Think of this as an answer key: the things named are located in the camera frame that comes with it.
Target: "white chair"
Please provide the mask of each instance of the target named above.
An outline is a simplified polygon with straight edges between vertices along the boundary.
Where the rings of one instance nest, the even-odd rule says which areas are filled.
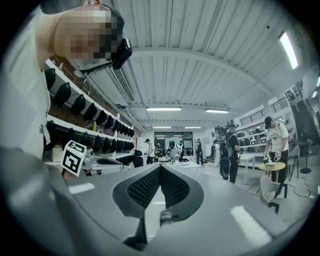
[[[289,170],[289,174],[291,172],[290,166],[292,166],[292,172],[291,172],[289,182],[291,181],[292,174],[294,173],[295,165],[297,165],[296,177],[299,178],[299,157],[300,157],[300,147],[296,145],[293,148],[293,150],[289,153],[289,157],[288,157],[287,169]]]
[[[284,187],[284,198],[277,198],[282,187]],[[275,207],[275,213],[285,222],[291,215],[293,210],[293,202],[287,199],[288,185],[283,183],[276,183],[270,180],[266,175],[260,179],[260,201],[268,207]],[[266,197],[267,193],[275,192],[273,199]]]

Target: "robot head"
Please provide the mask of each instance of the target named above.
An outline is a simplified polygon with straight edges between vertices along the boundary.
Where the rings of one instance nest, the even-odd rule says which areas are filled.
[[[170,146],[171,149],[173,149],[175,147],[175,142],[173,140],[171,140],[169,142],[169,146]]]

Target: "ceiling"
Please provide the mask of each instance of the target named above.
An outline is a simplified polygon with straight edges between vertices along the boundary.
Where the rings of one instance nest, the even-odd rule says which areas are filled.
[[[208,129],[224,125],[283,92],[310,66],[301,43],[303,29],[275,1],[102,2],[119,10],[125,21],[123,34],[131,41],[133,54],[122,66],[131,100],[109,68],[91,73],[90,79],[147,130],[154,126]],[[295,48],[295,70],[278,39],[283,31]],[[146,107],[182,110],[147,112]],[[205,109],[230,112],[205,113]]]

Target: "man in white t-shirt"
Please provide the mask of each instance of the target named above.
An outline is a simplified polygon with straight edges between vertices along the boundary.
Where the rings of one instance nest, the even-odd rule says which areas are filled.
[[[279,171],[278,182],[284,183],[287,175],[287,164],[288,164],[288,130],[285,125],[267,116],[264,120],[266,129],[266,146],[263,155],[263,160],[267,161],[271,159],[273,162],[281,162],[285,164],[285,168]],[[272,140],[272,149],[269,152],[270,142]],[[271,172],[271,180],[276,181],[276,174],[274,171]]]
[[[146,164],[152,164],[155,157],[155,145],[150,141],[150,139],[145,140],[149,144],[148,157],[146,159]]]
[[[111,59],[122,39],[124,20],[101,0],[46,15],[36,8],[3,55],[0,69],[0,147],[20,148],[42,158],[50,95],[45,62],[54,55]]]

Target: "white table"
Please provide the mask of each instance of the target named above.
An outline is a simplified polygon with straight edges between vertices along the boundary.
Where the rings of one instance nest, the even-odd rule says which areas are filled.
[[[244,171],[244,180],[243,184],[247,183],[247,174],[248,174],[248,162],[252,160],[252,172],[251,172],[251,179],[253,179],[253,174],[255,171],[255,162],[256,162],[256,157],[262,157],[263,153],[244,153],[240,155],[240,161],[245,162],[245,171]]]

